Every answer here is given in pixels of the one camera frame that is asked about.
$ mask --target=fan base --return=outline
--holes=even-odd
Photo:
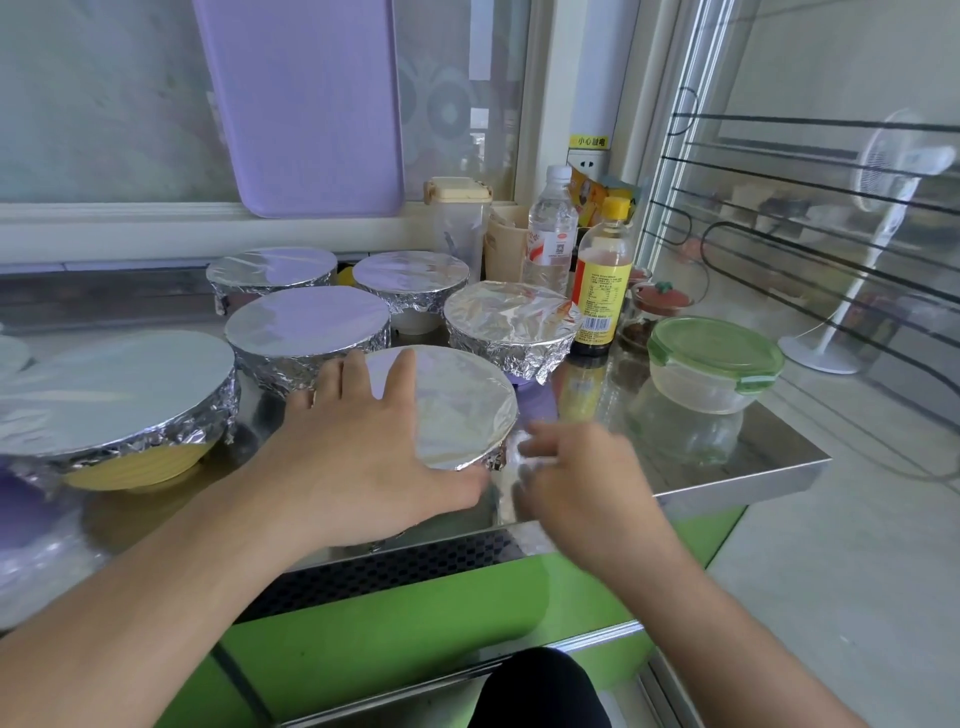
[[[860,362],[838,347],[818,352],[793,336],[783,336],[777,343],[787,358],[809,369],[829,375],[852,375],[860,371]]]

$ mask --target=black pants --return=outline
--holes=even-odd
[[[514,725],[611,728],[584,669],[545,647],[520,652],[491,673],[468,728]]]

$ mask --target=hand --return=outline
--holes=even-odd
[[[417,459],[416,378],[414,352],[402,352],[377,400],[354,351],[323,365],[315,394],[287,398],[283,426],[228,487],[276,524],[272,540],[288,559],[385,539],[476,504],[485,468],[437,471]]]
[[[557,462],[525,479],[521,505],[577,566],[612,586],[624,558],[643,560],[632,567],[644,569],[665,549],[683,548],[625,437],[597,423],[531,423],[528,430],[533,437],[520,443],[520,454]]]

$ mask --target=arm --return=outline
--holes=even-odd
[[[643,624],[707,725],[866,728],[700,569],[625,438],[595,424],[537,424],[531,432],[521,452],[558,460],[528,478],[525,505]]]
[[[476,503],[482,469],[430,471],[414,451],[416,363],[383,400],[364,357],[328,362],[244,468],[0,640],[0,725],[152,726],[271,580],[324,546],[392,536]],[[373,440],[376,450],[362,444]]]

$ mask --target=purple cutting board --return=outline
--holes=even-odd
[[[243,204],[261,217],[403,204],[392,0],[194,0]]]

